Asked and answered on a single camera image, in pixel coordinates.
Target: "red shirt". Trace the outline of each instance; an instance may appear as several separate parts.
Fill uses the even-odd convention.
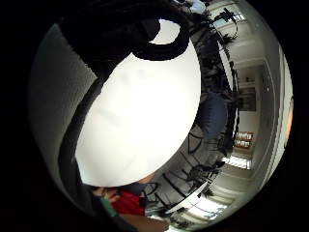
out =
[[[118,214],[145,215],[145,209],[140,205],[140,196],[121,189],[121,197],[111,204]]]

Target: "table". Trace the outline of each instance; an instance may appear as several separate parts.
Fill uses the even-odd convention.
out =
[[[178,24],[160,24],[154,42],[176,38]],[[104,83],[79,135],[75,156],[82,182],[116,187],[155,172],[183,144],[200,94],[200,65],[192,42],[168,61],[128,55]]]

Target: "fisheye lens view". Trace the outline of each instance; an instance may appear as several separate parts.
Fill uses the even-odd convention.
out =
[[[289,60],[245,0],[88,1],[29,77],[57,188],[122,231],[198,231],[258,194],[293,127]]]

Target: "person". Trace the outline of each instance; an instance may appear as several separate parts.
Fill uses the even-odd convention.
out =
[[[142,191],[154,176],[155,173],[152,173],[138,182],[125,186],[96,188],[93,190],[93,194],[97,197],[103,196],[117,214],[139,232],[163,232],[169,227],[166,221],[145,216],[145,201],[143,201]]]
[[[206,11],[206,4],[201,0],[185,0],[179,1],[178,4],[181,11],[187,14],[198,14],[202,15]]]

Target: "window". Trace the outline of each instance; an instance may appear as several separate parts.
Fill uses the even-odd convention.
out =
[[[243,168],[243,169],[251,169],[251,166],[252,166],[252,160],[247,159],[247,158],[230,156],[229,159],[223,158],[223,161],[225,161],[225,163],[227,164],[230,164],[230,165],[233,165],[239,168]]]
[[[236,22],[245,20],[243,13],[235,13],[234,19],[235,19]],[[219,20],[217,20],[216,22],[213,23],[213,26],[214,27],[220,27],[220,26],[223,26],[225,23],[227,23],[227,22],[224,19],[219,19]]]
[[[188,210],[191,214],[213,220],[228,207],[203,196],[200,199],[197,204]]]

